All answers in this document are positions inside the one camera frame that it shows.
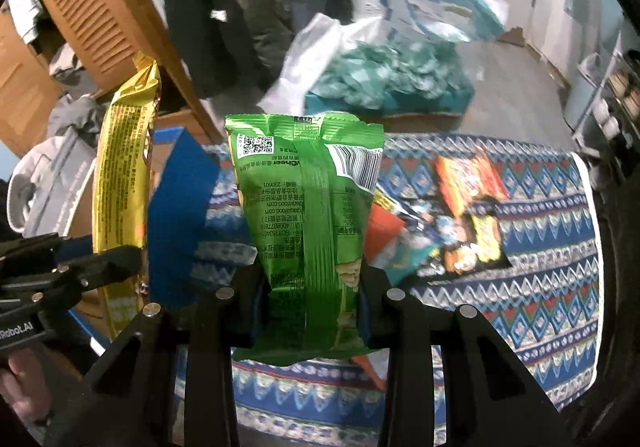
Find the person's left hand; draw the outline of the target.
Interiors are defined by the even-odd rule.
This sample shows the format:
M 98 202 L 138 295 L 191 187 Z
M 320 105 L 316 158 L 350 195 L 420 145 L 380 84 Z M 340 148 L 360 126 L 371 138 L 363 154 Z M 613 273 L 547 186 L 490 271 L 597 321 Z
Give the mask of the person's left hand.
M 23 422 L 44 422 L 52 408 L 41 363 L 32 349 L 17 349 L 1 365 L 1 396 Z

